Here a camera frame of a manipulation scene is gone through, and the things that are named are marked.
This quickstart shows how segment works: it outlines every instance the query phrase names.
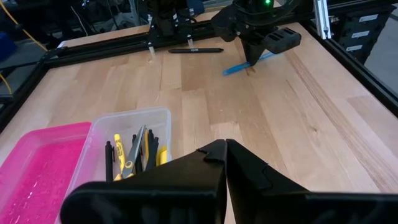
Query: pink container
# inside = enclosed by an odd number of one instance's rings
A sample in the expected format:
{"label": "pink container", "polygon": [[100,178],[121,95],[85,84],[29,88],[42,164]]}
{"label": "pink container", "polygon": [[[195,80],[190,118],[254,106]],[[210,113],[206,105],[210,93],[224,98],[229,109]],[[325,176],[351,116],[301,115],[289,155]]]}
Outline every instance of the pink container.
{"label": "pink container", "polygon": [[91,123],[31,131],[0,167],[0,223],[54,223]]}

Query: metal bracket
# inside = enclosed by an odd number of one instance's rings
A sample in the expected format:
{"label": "metal bracket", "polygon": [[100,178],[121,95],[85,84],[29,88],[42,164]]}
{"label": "metal bracket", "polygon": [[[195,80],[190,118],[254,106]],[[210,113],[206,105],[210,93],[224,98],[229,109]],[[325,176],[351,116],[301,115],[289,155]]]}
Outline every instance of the metal bracket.
{"label": "metal bracket", "polygon": [[313,0],[318,35],[323,39],[331,39],[328,3],[326,0]]}

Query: blue pen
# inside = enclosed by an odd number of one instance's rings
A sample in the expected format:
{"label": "blue pen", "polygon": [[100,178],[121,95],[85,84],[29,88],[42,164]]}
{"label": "blue pen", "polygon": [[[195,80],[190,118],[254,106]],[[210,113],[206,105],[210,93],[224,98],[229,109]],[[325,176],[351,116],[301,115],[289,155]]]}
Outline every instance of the blue pen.
{"label": "blue pen", "polygon": [[[261,60],[267,59],[267,58],[269,58],[271,56],[274,56],[274,54],[273,53],[264,54],[263,56],[261,56],[259,58],[258,62],[261,61]],[[228,75],[230,75],[232,73],[238,72],[238,71],[243,70],[243,69],[248,68],[248,67],[250,67],[249,62],[245,62],[245,63],[242,63],[240,65],[235,65],[235,66],[233,66],[233,67],[231,67],[229,69],[224,70],[223,71],[223,76],[228,76]]]}

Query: wood grain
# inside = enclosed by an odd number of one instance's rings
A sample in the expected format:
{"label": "wood grain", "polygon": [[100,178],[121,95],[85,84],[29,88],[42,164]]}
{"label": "wood grain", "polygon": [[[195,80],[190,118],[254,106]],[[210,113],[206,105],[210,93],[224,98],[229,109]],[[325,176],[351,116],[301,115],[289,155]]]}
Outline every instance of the wood grain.
{"label": "wood grain", "polygon": [[[224,48],[220,54],[160,50],[155,58],[138,52],[53,68],[1,133],[0,163],[31,130],[166,106],[172,113],[173,158],[214,139],[235,138],[310,190],[397,193],[397,118],[303,27],[288,27],[301,33],[300,46],[228,77],[221,72],[244,62],[239,39],[195,42]],[[233,222],[230,212],[227,220]]]}

